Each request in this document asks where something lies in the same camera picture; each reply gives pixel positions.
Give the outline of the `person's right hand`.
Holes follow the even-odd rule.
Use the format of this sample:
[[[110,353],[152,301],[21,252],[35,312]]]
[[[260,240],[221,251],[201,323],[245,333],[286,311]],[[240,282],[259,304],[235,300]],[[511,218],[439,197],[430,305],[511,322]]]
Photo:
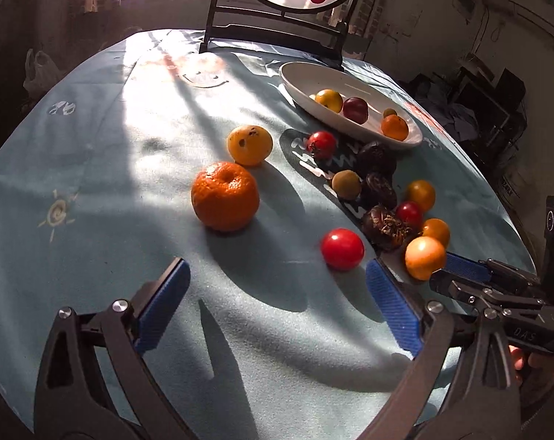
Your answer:
[[[509,349],[520,386],[521,405],[542,401],[554,387],[554,355],[527,353],[518,346],[509,346]]]

